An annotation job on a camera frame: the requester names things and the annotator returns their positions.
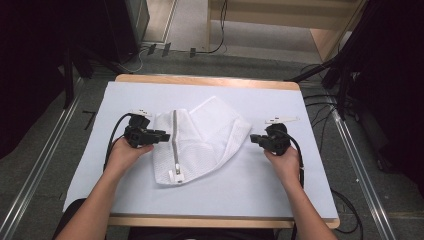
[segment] white fabric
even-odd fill
[[[178,109],[157,115],[155,129],[164,130],[171,137],[169,142],[157,144],[153,151],[156,182],[187,183],[219,169],[239,150],[251,127],[217,97],[190,112]]]

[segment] forearm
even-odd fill
[[[298,181],[285,183],[284,188],[290,201],[300,239],[336,239]]]
[[[104,239],[119,177],[103,174],[57,239]]]

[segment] floor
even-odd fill
[[[192,12],[192,18],[204,17],[199,11],[205,1],[179,0],[175,5],[169,31],[161,35],[162,40],[171,43],[171,50],[187,51],[196,47],[204,49],[204,27],[197,21],[187,21],[185,13]],[[211,48],[220,42],[218,23],[213,24]],[[129,69],[142,68],[136,74],[180,74],[203,76],[227,76],[257,78],[264,80],[284,80],[297,76],[309,69],[311,64],[322,61],[314,46],[307,29],[258,26],[255,24],[226,23],[225,46],[214,55],[198,55],[189,58],[188,52],[171,51],[167,57],[162,57],[162,50],[156,50],[152,55],[140,55],[125,64]],[[0,219],[3,222],[12,204],[16,202],[34,165],[46,160],[41,166],[41,177],[29,182],[36,188],[29,195],[30,201],[22,202],[23,212],[17,216],[18,224],[9,232],[7,238],[4,225],[0,230],[0,238],[4,239],[49,239],[61,217],[64,199],[73,173],[84,151],[90,136],[89,125],[91,114],[101,103],[104,89],[108,81],[113,81],[115,75],[97,63],[93,63],[95,74],[92,79],[81,79],[76,82],[77,95],[74,105],[63,111],[64,96],[59,96],[45,114],[34,124],[20,145],[10,155],[0,160]],[[304,96],[327,94],[336,91],[324,90],[320,86],[320,76],[300,83]],[[309,98],[305,103],[329,101],[327,98]],[[355,206],[364,228],[363,239],[423,239],[421,228],[424,224],[424,200],[419,195],[416,186],[408,178],[399,173],[387,174],[378,169],[376,156],[371,149],[365,132],[355,118],[347,117],[340,122],[337,116],[329,114],[329,108],[321,110],[322,106],[308,107],[311,122],[314,119],[326,119],[314,127],[317,145],[321,146],[321,157],[330,186],[345,195]],[[66,122],[66,128],[56,129],[56,122]],[[366,178],[371,185],[363,182],[364,177],[357,172],[349,151],[346,150],[345,139],[341,137],[341,124],[346,124],[349,135],[354,141],[360,162],[366,169]],[[51,149],[44,145],[49,142],[49,135],[56,131],[60,141]],[[367,192],[374,192],[381,210],[387,214],[389,226],[380,229],[382,224],[373,214],[375,205],[370,203]],[[339,211],[340,229],[349,230],[355,227],[356,219],[347,205],[335,197]],[[390,229],[392,233],[384,234]],[[128,229],[110,227],[108,239],[123,239]],[[281,232],[279,239],[289,239],[290,230]],[[336,232],[341,239],[360,239],[359,230],[352,234]]]

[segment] black handheld controller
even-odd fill
[[[131,147],[169,141],[170,135],[165,131],[147,129],[149,123],[150,120],[142,115],[131,115],[124,132],[124,137]]]
[[[267,135],[250,134],[250,141],[259,144],[277,156],[283,155],[290,146],[287,127],[283,123],[271,124],[265,129]]]

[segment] hand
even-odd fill
[[[283,185],[299,182],[299,153],[293,147],[277,156],[269,150],[264,150],[265,156],[270,160]]]
[[[124,173],[137,161],[137,159],[153,150],[153,145],[139,148],[131,147],[125,138],[119,138],[113,145],[106,165],[105,173],[122,177]]]

